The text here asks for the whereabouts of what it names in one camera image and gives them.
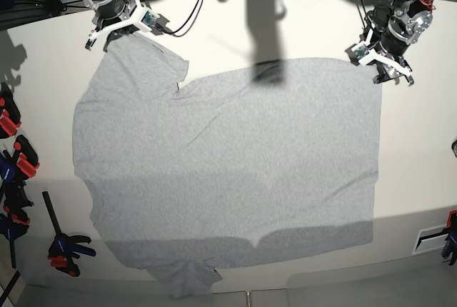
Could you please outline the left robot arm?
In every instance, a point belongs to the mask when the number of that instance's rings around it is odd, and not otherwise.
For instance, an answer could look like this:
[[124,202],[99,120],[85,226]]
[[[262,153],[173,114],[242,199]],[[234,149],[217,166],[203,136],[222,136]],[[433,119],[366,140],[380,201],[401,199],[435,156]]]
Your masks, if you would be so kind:
[[375,84],[405,78],[414,83],[412,69],[404,58],[409,46],[416,44],[420,35],[431,25],[434,0],[390,0],[388,6],[379,5],[371,14],[377,54],[396,62],[406,74],[392,64],[377,63]]

